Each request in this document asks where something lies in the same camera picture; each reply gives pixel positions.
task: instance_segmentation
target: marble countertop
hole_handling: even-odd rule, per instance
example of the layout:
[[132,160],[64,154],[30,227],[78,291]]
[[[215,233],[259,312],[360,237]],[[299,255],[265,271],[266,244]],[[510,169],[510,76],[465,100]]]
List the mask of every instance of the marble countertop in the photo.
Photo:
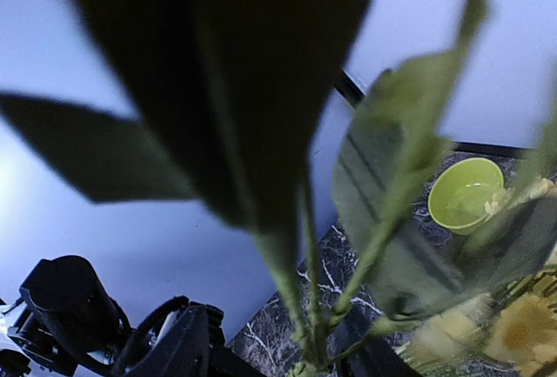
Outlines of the marble countertop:
[[[467,152],[455,152],[447,157],[435,173],[433,180],[425,184],[424,192],[413,204],[413,218],[417,222],[420,231],[427,236],[432,245],[442,248],[453,237],[448,230],[437,225],[427,210],[427,196],[437,177],[450,165],[463,159],[484,157],[495,162],[503,172],[506,183],[516,173],[517,160],[515,158],[493,157],[489,155],[478,155]],[[340,222],[331,227],[325,237],[319,242],[322,255],[323,270],[319,289],[325,309],[334,305],[341,294],[342,289],[352,277],[358,258],[349,245],[348,238]],[[299,279],[304,294],[304,303],[308,303],[308,277],[305,265],[298,269]],[[373,296],[366,287],[362,287],[357,297],[352,299],[353,308],[358,309],[369,323],[381,315],[381,311],[375,306]],[[271,376],[282,376],[298,362],[300,353],[297,345],[292,340],[294,326],[288,317],[282,299],[275,293],[261,310],[250,320],[240,333],[230,341],[229,347],[232,351],[257,368],[261,373]],[[409,334],[396,333],[387,337],[392,347],[398,347],[409,339]],[[329,337],[328,350],[330,354],[338,352],[337,341],[334,335]],[[469,365],[470,371],[481,371],[485,376],[511,376],[513,373],[501,373],[500,371],[486,367],[483,364],[473,363]]]

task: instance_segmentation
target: green bowl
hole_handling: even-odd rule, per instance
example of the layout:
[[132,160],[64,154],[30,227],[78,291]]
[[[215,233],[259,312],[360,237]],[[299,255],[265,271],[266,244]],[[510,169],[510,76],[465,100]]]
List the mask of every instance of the green bowl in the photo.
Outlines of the green bowl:
[[469,235],[486,218],[484,204],[502,189],[505,180],[501,169],[485,158],[470,158],[450,166],[435,184],[427,208],[438,225]]

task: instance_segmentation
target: white wall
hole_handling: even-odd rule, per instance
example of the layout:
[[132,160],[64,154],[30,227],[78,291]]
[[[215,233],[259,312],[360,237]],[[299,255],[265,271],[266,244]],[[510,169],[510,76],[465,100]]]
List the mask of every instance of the white wall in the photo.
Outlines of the white wall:
[[[135,115],[68,0],[0,0],[0,90]],[[336,218],[330,180],[351,118],[352,109],[332,95],[312,146],[320,234]],[[70,253],[93,264],[134,325],[185,294],[222,308],[231,338],[275,291],[250,237],[221,224],[201,204],[92,205],[0,120],[0,296],[15,299],[41,258]]]
[[[440,128],[454,140],[535,146],[557,61],[557,0],[490,0],[464,77]],[[448,47],[464,0],[374,0],[346,64],[366,88],[403,59]]]

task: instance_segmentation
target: yellow flower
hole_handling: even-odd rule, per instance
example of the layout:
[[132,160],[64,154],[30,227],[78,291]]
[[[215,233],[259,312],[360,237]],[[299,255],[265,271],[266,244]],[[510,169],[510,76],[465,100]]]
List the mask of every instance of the yellow flower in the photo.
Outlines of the yellow flower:
[[557,347],[557,319],[549,303],[533,294],[516,300],[495,323],[486,354],[523,367],[551,356],[551,347]]

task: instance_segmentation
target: artificial plant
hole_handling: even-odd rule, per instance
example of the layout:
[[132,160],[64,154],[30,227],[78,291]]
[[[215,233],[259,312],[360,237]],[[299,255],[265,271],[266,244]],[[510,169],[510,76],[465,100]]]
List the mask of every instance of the artificial plant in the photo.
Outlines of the artificial plant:
[[[357,110],[333,194],[359,264],[327,318],[319,306],[307,151],[370,0],[74,1],[141,119],[19,92],[0,94],[0,112],[91,201],[202,199],[250,231],[296,325],[302,361],[292,375],[329,369],[325,338],[365,282],[387,313],[370,337],[411,327],[493,284],[481,274],[471,280],[461,265],[438,256],[409,220],[410,204],[449,149],[436,125],[486,15],[485,0],[466,0],[451,50],[384,74]],[[552,125],[520,177],[525,184],[535,168],[554,166],[554,133]],[[554,212],[554,205],[540,207]],[[501,227],[522,212],[494,216],[461,259],[477,259],[479,248],[497,243]],[[300,217],[310,323],[296,274]],[[413,293],[410,276],[395,272],[402,265],[418,281]]]

